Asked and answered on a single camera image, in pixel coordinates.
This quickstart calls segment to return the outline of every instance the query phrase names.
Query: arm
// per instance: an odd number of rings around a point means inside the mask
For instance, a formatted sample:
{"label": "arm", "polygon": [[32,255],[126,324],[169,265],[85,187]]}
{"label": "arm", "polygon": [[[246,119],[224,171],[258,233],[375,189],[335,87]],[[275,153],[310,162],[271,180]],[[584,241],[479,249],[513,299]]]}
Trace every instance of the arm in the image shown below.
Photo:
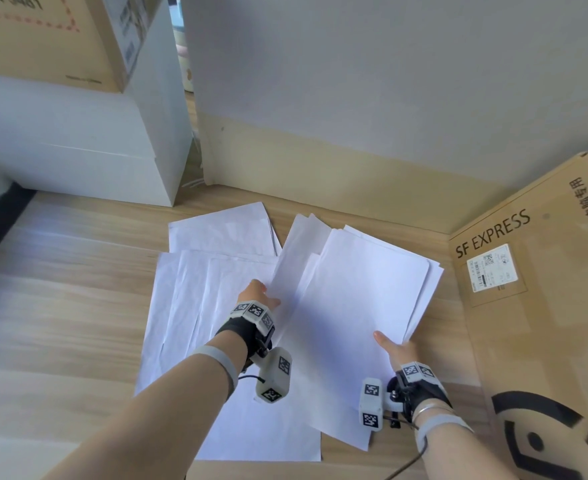
{"label": "arm", "polygon": [[[265,286],[253,280],[239,301],[255,299],[274,309]],[[240,372],[247,345],[233,331],[208,342]],[[97,434],[84,441],[44,480],[183,478],[229,392],[225,369],[206,355],[192,355],[134,397]]]}
{"label": "arm", "polygon": [[[401,346],[388,339],[381,332],[374,332],[378,345],[389,354],[392,368],[397,371],[402,364],[418,360],[416,345],[411,342]],[[440,403],[438,399],[427,399],[416,408],[418,412],[428,403]],[[429,418],[438,414],[450,414],[443,409],[429,409],[412,419],[420,428]],[[517,480],[517,477],[497,457],[481,444],[465,428],[457,424],[443,424],[431,430],[427,435],[427,450],[423,462],[430,480]]]}

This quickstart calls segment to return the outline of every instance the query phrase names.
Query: red dashed line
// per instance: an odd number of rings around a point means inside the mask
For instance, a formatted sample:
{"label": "red dashed line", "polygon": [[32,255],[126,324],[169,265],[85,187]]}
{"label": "red dashed line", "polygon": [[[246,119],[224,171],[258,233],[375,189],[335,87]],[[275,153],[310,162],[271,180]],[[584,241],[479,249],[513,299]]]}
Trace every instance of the red dashed line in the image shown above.
{"label": "red dashed line", "polygon": [[63,6],[65,7],[65,13],[69,17],[69,25],[63,25],[62,23],[59,23],[58,25],[53,25],[50,22],[44,22],[43,20],[39,20],[37,18],[22,17],[19,15],[11,15],[10,13],[0,13],[0,18],[4,18],[6,20],[15,20],[17,22],[24,22],[24,23],[36,23],[37,25],[45,25],[46,27],[49,27],[49,28],[56,27],[58,29],[66,29],[69,31],[75,30],[77,32],[80,32],[81,30],[76,26],[76,20],[74,19],[74,16],[72,15],[72,10],[70,10],[69,6],[67,6],[67,1],[60,0],[60,2],[63,3]]}

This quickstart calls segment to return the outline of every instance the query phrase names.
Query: gray wristband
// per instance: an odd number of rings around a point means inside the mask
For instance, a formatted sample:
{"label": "gray wristband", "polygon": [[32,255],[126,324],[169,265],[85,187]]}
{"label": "gray wristband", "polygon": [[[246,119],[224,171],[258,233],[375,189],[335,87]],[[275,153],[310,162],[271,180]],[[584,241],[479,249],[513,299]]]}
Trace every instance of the gray wristband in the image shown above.
{"label": "gray wristband", "polygon": [[221,364],[221,366],[223,366],[223,369],[225,369],[229,379],[229,393],[227,395],[227,398],[229,399],[229,396],[232,395],[236,389],[236,385],[238,384],[238,372],[236,371],[232,360],[221,349],[209,345],[203,345],[197,348],[190,355],[196,354],[208,355]]}
{"label": "gray wristband", "polygon": [[416,446],[418,447],[418,451],[423,451],[423,448],[425,448],[425,437],[427,436],[427,433],[429,433],[437,426],[448,423],[458,424],[459,426],[467,428],[472,433],[474,433],[474,430],[470,428],[467,425],[467,423],[458,416],[454,416],[451,414],[439,414],[437,416],[432,416],[423,423],[423,425],[420,427],[416,434]]}

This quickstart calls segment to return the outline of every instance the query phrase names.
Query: beige wall baseboard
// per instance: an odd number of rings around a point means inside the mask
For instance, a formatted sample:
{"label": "beige wall baseboard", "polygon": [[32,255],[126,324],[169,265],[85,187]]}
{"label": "beige wall baseboard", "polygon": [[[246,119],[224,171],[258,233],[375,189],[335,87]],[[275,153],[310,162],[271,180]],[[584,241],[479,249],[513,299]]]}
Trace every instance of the beige wall baseboard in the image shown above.
{"label": "beige wall baseboard", "polygon": [[450,233],[514,189],[198,112],[207,184]]}

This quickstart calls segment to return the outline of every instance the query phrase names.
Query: hand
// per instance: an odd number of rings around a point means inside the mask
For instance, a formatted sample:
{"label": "hand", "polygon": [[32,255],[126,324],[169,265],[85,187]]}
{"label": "hand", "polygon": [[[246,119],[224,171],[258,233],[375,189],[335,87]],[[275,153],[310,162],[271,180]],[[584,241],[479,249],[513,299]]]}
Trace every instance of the hand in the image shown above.
{"label": "hand", "polygon": [[389,355],[389,363],[394,371],[399,371],[403,364],[418,360],[418,350],[413,342],[408,342],[405,345],[395,344],[378,330],[374,332],[374,340]]}
{"label": "hand", "polygon": [[267,306],[271,311],[274,311],[274,308],[281,304],[281,300],[278,298],[268,298],[265,294],[266,291],[267,288],[262,282],[258,280],[252,280],[250,284],[248,284],[247,288],[241,291],[241,294],[238,295],[237,303],[255,299]]}

